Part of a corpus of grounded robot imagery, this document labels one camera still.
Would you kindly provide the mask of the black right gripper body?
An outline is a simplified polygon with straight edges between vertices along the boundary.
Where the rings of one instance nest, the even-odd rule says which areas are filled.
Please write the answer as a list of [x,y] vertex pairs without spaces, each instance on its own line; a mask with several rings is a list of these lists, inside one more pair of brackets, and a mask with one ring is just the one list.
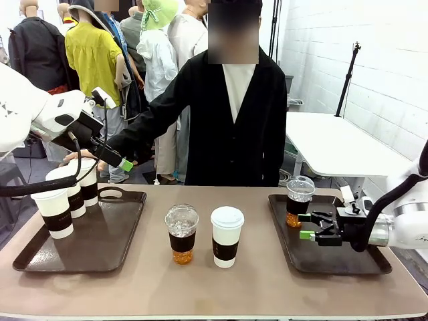
[[348,214],[345,207],[336,208],[336,222],[342,240],[345,242],[358,243],[361,241],[365,221],[366,215],[363,211],[359,214]]

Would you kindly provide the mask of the person's right hand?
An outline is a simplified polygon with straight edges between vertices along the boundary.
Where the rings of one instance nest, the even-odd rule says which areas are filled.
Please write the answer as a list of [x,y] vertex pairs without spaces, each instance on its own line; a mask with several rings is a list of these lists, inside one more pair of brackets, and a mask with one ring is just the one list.
[[[80,151],[80,153],[78,152],[72,152],[70,154],[68,154],[63,161],[61,162],[61,164],[59,165],[59,167],[64,167],[66,165],[70,165],[70,161],[72,161],[73,159],[78,159],[78,157],[81,156],[82,158],[92,158],[92,159],[96,159],[96,157],[87,149],[83,149]],[[97,170],[99,172],[102,172],[106,167],[108,167],[108,164],[106,162],[104,162],[103,160],[99,160],[98,164],[97,164]]]

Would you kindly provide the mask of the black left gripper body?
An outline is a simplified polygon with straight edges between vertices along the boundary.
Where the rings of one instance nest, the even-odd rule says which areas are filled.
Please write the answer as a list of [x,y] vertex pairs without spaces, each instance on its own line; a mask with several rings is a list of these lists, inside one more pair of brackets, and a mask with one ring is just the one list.
[[81,111],[79,118],[72,122],[53,143],[62,146],[70,152],[88,150],[94,156],[100,156],[103,142],[100,130],[103,124],[86,111]]

